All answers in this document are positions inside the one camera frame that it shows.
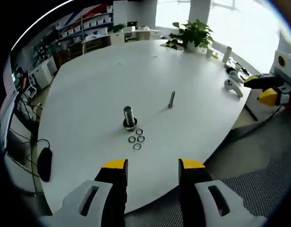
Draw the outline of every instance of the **window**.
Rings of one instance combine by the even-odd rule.
[[[268,7],[258,0],[212,0],[207,25],[215,41],[231,46],[260,72],[269,72],[280,26]]]
[[[186,24],[190,7],[190,0],[158,0],[156,26],[174,28],[173,22]]]

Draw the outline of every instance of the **green plant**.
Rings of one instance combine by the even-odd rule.
[[[213,42],[210,34],[213,31],[198,19],[195,22],[188,21],[187,24],[174,22],[173,26],[178,28],[179,34],[171,33],[169,35],[171,39],[167,41],[167,47],[177,49],[178,45],[186,49],[187,44],[193,42],[195,47],[207,48],[210,41]]]
[[[118,24],[118,25],[115,25],[115,26],[112,26],[112,27],[109,27],[107,29],[107,32],[113,32],[113,33],[117,33],[119,31],[121,31],[121,29],[123,29],[125,27],[124,24]]]

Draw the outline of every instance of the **metal shaft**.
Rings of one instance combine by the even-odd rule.
[[[134,127],[136,125],[135,120],[134,120],[134,116],[132,114],[132,108],[130,106],[126,106],[123,109],[124,112],[124,117],[126,120],[126,123],[129,127]]]
[[[176,94],[176,92],[173,91],[172,94],[171,94],[171,96],[170,96],[170,101],[169,101],[169,104],[168,104],[168,108],[169,109],[173,107],[173,102],[174,102],[175,94]]]

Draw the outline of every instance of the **metal ring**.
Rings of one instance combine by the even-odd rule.
[[[138,136],[137,141],[142,143],[145,141],[145,137],[144,136]]]
[[[136,130],[136,134],[137,135],[142,135],[143,134],[143,130],[142,129],[137,129]]]
[[[141,147],[142,147],[142,145],[141,145],[140,143],[136,143],[136,144],[134,144],[134,146],[133,146],[133,148],[134,148],[135,151],[139,151],[139,150],[141,150]]]
[[[134,143],[134,142],[136,142],[136,137],[134,137],[134,136],[130,136],[129,138],[128,138],[128,141],[130,142],[130,143]]]

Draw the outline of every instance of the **black rubber ring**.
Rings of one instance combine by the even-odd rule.
[[[134,137],[134,136],[130,136],[130,137],[128,138],[128,141],[129,141],[130,143],[134,143],[134,142],[136,142],[136,137]]]
[[[136,144],[134,144],[134,147],[133,148],[134,148],[135,151],[139,151],[139,150],[141,150],[141,147],[142,147],[142,145],[140,143],[136,143]]]
[[[143,130],[142,130],[142,129],[137,129],[137,130],[136,130],[136,134],[137,134],[137,135],[142,135],[142,134],[143,134]]]
[[[144,136],[138,136],[137,141],[142,143],[145,141],[145,137]]]

